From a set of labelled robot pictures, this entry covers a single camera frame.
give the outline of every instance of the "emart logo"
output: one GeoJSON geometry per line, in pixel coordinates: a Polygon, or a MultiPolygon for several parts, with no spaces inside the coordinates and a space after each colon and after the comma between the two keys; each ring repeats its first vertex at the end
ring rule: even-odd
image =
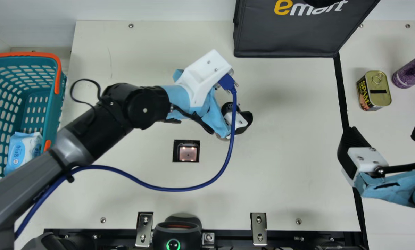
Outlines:
{"type": "Polygon", "coordinates": [[[334,3],[331,6],[324,7],[324,8],[315,8],[307,5],[306,3],[296,3],[293,4],[292,0],[278,0],[275,4],[274,12],[277,15],[284,16],[289,14],[290,16],[302,16],[306,9],[306,16],[309,15],[317,15],[322,13],[327,13],[332,11],[334,8],[334,11],[342,11],[342,7],[345,3],[347,3],[347,0],[343,0],[338,3],[334,3]]]}

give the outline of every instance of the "blue cable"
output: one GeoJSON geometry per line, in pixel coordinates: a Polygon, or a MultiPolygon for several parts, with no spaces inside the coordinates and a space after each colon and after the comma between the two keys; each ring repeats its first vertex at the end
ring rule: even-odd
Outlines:
{"type": "MultiPolygon", "coordinates": [[[[127,177],[128,179],[131,179],[132,181],[138,183],[139,185],[143,186],[143,187],[147,187],[149,189],[152,190],[157,190],[157,191],[163,191],[163,192],[185,192],[185,191],[193,191],[193,190],[197,190],[206,186],[209,186],[210,184],[214,183],[218,178],[220,178],[220,176],[224,173],[224,171],[226,170],[226,167],[229,163],[229,160],[231,159],[231,155],[232,155],[232,149],[234,147],[234,138],[235,138],[235,116],[236,116],[236,89],[232,88],[231,89],[231,93],[232,93],[232,124],[231,124],[231,140],[229,142],[229,150],[227,152],[227,156],[226,156],[226,160],[224,161],[223,167],[220,169],[220,171],[218,172],[218,174],[216,174],[212,179],[208,180],[207,182],[201,183],[199,185],[196,186],[192,186],[192,187],[185,187],[185,188],[167,188],[167,187],[159,187],[159,186],[155,186],[155,185],[151,185],[148,183],[145,183],[143,181],[141,181],[140,179],[134,177],[131,174],[128,174],[122,170],[113,168],[113,167],[109,167],[109,166],[103,166],[103,165],[90,165],[90,166],[83,166],[83,167],[77,167],[75,169],[71,170],[71,174],[76,174],[77,172],[83,171],[83,170],[87,170],[87,169],[100,169],[100,170],[107,170],[107,171],[111,171],[111,172],[115,172],[117,174],[120,174],[124,177],[127,177]]],[[[24,218],[24,220],[22,221],[22,223],[20,224],[19,228],[17,228],[17,231],[14,233],[14,238],[17,239],[20,234],[22,233],[22,231],[25,229],[25,227],[28,225],[28,222],[31,220],[31,217],[33,217],[34,213],[39,209],[39,207],[42,205],[42,203],[44,203],[44,201],[53,193],[53,191],[56,190],[56,188],[61,185],[61,183],[63,183],[66,180],[65,176],[61,176],[55,183],[53,183],[52,186],[50,186],[50,188],[47,189],[47,191],[41,196],[41,198],[39,198],[39,200],[34,204],[34,206],[31,208],[30,212],[28,212],[27,216],[24,218]]]]}

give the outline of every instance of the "screw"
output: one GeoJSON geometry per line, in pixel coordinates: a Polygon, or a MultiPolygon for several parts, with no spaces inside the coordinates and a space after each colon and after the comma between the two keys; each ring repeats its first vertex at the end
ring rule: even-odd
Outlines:
{"type": "Polygon", "coordinates": [[[211,234],[206,234],[206,241],[212,241],[212,235],[211,234]]]}

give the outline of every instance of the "can lid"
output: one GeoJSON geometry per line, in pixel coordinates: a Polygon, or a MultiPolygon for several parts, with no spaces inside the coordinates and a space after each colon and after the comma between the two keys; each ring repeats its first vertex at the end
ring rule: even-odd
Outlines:
{"type": "Polygon", "coordinates": [[[365,78],[371,103],[376,106],[391,104],[391,94],[386,74],[382,71],[373,70],[368,71],[365,78]]]}

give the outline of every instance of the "light blue gripper cover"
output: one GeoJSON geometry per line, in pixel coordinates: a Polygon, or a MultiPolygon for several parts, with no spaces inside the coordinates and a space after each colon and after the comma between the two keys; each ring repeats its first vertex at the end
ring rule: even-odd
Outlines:
{"type": "MultiPolygon", "coordinates": [[[[177,69],[173,75],[174,81],[178,80],[182,75],[182,70],[177,69]]],[[[231,133],[231,127],[226,124],[223,114],[221,114],[220,106],[215,99],[215,88],[212,88],[207,94],[206,100],[201,107],[191,107],[189,94],[187,91],[178,85],[161,86],[169,96],[169,101],[179,106],[183,111],[193,114],[196,112],[201,117],[203,122],[209,125],[221,138],[225,138],[231,133]]],[[[174,110],[167,114],[167,119],[186,119],[180,112],[174,110]]]]}

